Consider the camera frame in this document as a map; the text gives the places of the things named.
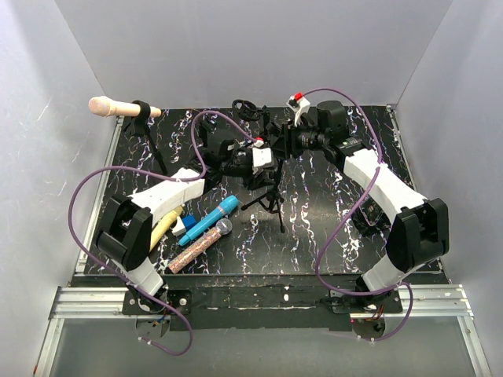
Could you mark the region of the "cyan blue microphone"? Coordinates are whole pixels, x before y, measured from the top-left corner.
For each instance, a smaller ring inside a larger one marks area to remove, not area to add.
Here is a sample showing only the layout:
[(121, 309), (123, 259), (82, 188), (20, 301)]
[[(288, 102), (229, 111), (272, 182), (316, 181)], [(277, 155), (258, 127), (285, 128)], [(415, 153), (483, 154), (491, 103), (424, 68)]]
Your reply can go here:
[(218, 220), (230, 214), (240, 203), (239, 199), (234, 196), (226, 197), (210, 214), (206, 215), (197, 222), (184, 236), (178, 241), (178, 245), (183, 247), (186, 244), (194, 241), (198, 236), (212, 227)]

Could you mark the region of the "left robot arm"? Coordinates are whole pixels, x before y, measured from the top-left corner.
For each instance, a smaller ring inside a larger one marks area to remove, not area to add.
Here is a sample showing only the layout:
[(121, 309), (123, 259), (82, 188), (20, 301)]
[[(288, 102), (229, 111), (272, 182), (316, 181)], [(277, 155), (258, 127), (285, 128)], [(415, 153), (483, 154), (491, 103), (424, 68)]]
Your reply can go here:
[(224, 140), (217, 150), (196, 150), (196, 155), (173, 176), (142, 192), (115, 195), (107, 203), (93, 245), (107, 255), (133, 288), (143, 291), (141, 306), (151, 314), (161, 313), (167, 295), (160, 290), (163, 279), (149, 261), (154, 227), (170, 212), (201, 197), (223, 177), (241, 178), (251, 190), (272, 182), (274, 154), (264, 136), (245, 145)]

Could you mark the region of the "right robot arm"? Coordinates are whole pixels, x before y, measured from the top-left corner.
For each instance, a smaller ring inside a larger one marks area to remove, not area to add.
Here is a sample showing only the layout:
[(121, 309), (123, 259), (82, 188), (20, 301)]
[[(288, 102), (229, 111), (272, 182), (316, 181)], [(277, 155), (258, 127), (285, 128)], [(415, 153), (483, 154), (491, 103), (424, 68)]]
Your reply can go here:
[(323, 101), (310, 117), (310, 102), (298, 93), (288, 99), (292, 121), (268, 128), (267, 144), (278, 159), (321, 151), (341, 174), (360, 185), (362, 204), (370, 199), (391, 223), (386, 254), (357, 283), (352, 292), (357, 306), (373, 312), (384, 303), (384, 293), (405, 277), (450, 249), (449, 211), (440, 198), (428, 199), (398, 178), (382, 160), (382, 150), (351, 135), (347, 112), (339, 101)]

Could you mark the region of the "black tripod shock-mount stand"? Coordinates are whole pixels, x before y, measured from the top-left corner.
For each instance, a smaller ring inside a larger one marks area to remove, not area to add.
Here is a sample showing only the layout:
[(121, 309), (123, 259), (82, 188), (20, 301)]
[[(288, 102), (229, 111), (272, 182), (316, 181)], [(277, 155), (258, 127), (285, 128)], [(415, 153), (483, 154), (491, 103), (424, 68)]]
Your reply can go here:
[(267, 106), (259, 108), (250, 101), (236, 99), (232, 103), (232, 109), (238, 118), (245, 122), (263, 121), (266, 125), (270, 121), (270, 111)]

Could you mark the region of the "cream yellow microphone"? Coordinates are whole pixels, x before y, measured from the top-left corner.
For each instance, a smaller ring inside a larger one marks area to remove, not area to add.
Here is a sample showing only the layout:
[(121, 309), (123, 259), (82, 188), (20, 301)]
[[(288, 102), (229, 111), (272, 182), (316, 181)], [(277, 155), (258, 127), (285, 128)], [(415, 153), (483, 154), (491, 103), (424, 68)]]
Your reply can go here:
[(183, 212), (183, 206), (178, 206), (166, 215), (164, 215), (153, 228), (151, 233), (151, 241), (149, 250), (152, 251), (164, 236), (167, 230), (177, 221), (178, 217)]

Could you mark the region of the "glitter rhinestone microphone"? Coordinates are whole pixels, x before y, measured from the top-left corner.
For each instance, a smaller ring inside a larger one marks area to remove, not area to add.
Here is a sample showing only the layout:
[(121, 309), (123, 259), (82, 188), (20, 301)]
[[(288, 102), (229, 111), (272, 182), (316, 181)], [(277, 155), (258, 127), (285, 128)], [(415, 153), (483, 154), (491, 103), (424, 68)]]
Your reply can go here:
[(179, 273), (189, 263), (205, 252), (213, 243), (232, 231), (233, 225), (228, 218), (220, 219), (215, 226), (187, 247), (181, 254), (168, 263), (168, 269), (173, 273)]

